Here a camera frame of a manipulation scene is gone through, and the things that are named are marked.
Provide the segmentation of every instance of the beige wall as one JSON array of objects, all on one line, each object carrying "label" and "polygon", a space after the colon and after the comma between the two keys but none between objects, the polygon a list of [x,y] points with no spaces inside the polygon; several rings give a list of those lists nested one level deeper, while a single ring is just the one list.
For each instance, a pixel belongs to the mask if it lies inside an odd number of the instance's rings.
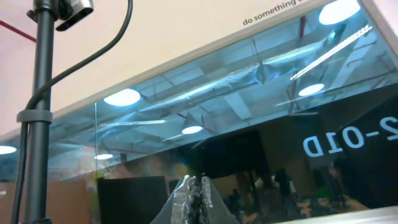
[{"label": "beige wall", "polygon": [[[106,55],[54,86],[52,111],[55,117],[65,115],[325,3],[296,0],[298,6],[289,8],[288,13],[277,12],[266,21],[243,26],[245,19],[282,1],[287,0],[135,0],[132,21],[123,39]],[[119,30],[127,1],[95,3],[92,15],[69,31],[55,34],[53,75],[100,49]],[[34,45],[30,43],[13,54],[0,64],[0,93],[7,95],[7,99],[0,99],[1,107],[6,108],[1,112],[0,141],[17,135],[16,113],[31,94]]]}]

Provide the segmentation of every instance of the black object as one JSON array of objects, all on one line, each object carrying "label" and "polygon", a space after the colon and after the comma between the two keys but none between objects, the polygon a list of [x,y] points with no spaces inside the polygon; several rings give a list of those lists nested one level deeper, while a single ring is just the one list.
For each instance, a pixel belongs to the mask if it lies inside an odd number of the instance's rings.
[{"label": "black object", "polygon": [[102,224],[148,224],[167,197],[164,177],[98,179]]},{"label": "black object", "polygon": [[[50,111],[50,90],[60,80],[79,70],[93,60],[97,59],[112,47],[114,47],[124,35],[132,15],[132,2],[128,0],[126,17],[116,37],[105,47],[93,55],[82,60],[76,65],[65,70],[55,78],[52,77],[53,57],[53,35],[54,22],[58,19],[59,5],[54,0],[34,0],[34,11],[27,15],[37,21],[37,45],[35,55],[34,95],[29,100],[26,110]],[[27,179],[26,211],[25,219],[31,223],[51,223],[45,219],[45,203],[47,198],[47,161],[49,156],[49,130],[50,122],[44,119],[47,116],[41,112],[41,118],[33,118],[35,121],[27,121],[25,115],[20,115],[21,143],[19,170],[17,177],[14,206],[12,208],[12,224],[18,224],[19,209],[21,205],[22,189],[24,185],[26,154],[27,154],[27,133],[30,125],[30,154],[29,154],[29,176]]]}]

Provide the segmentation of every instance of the red pipe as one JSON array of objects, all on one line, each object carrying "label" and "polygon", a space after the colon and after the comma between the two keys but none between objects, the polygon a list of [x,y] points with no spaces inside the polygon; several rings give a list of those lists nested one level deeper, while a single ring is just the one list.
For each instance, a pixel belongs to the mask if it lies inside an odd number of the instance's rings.
[{"label": "red pipe", "polygon": [[0,20],[0,26],[3,26],[5,28],[13,31],[14,33],[21,35],[21,36],[25,37],[26,39],[31,40],[32,42],[36,43],[36,38],[32,37],[31,35],[25,33],[24,31],[22,31],[20,29],[13,27],[12,25],[8,24],[7,22]]}]

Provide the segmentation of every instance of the glass window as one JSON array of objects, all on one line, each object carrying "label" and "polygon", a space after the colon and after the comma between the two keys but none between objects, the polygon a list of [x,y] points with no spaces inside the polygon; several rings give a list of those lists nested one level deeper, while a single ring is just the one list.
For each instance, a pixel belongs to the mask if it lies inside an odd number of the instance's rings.
[{"label": "glass window", "polygon": [[[49,180],[84,181],[102,224],[170,223],[186,175],[228,223],[398,205],[397,62],[359,6],[328,8],[58,120]],[[13,181],[17,153],[0,160]]]}]

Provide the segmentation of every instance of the metal pole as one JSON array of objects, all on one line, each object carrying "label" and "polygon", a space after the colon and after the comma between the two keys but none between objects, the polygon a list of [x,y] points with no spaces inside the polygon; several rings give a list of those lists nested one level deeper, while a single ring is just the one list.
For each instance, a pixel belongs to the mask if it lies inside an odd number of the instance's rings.
[{"label": "metal pole", "polygon": [[[36,10],[36,16],[37,43],[34,68],[34,93],[52,78],[55,22],[53,14],[46,8]],[[36,109],[50,110],[50,90],[43,94]],[[45,218],[49,131],[50,123],[46,121],[36,121],[30,126],[24,215],[26,222]]]}]

